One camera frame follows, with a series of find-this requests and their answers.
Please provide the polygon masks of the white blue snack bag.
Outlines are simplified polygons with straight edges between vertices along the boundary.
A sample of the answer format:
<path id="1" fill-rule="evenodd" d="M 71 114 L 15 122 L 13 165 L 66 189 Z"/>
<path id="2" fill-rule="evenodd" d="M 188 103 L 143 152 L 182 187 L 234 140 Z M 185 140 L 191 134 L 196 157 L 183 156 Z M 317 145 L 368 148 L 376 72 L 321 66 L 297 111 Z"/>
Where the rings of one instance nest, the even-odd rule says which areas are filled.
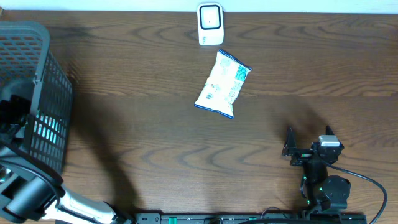
<path id="1" fill-rule="evenodd" d="M 233 119 L 233 103 L 251 71 L 250 66 L 243 64 L 229 52 L 219 49 L 215 64 L 194 105 Z"/>

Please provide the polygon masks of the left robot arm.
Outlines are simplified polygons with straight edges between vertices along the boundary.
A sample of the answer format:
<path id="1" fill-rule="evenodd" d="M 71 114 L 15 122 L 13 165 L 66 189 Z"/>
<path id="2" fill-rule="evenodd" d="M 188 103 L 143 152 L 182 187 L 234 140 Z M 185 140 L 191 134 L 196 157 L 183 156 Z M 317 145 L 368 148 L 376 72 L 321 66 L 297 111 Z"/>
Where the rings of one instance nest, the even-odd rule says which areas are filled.
<path id="1" fill-rule="evenodd" d="M 1 100 L 1 216 L 14 223 L 55 220 L 64 223 L 134 223 L 133 217 L 106 202 L 85 198 L 60 176 L 68 122 L 12 95 Z"/>

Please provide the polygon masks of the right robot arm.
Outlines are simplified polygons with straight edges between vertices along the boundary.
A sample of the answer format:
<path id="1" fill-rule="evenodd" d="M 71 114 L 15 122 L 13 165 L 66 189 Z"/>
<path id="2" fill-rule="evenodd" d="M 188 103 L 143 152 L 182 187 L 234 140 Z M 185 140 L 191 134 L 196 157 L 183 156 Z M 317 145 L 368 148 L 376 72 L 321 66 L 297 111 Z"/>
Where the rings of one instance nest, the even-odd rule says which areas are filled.
<path id="1" fill-rule="evenodd" d="M 344 145 L 327 126 L 325 134 L 318 137 L 310 148 L 297 147 L 292 128 L 287 129 L 287 139 L 282 150 L 283 156 L 290 156 L 291 166 L 303 168 L 300 191 L 307 199 L 305 216 L 321 213 L 338 213 L 347 208 L 351 183 L 338 175 L 329 175 L 328 168 L 338 161 Z"/>

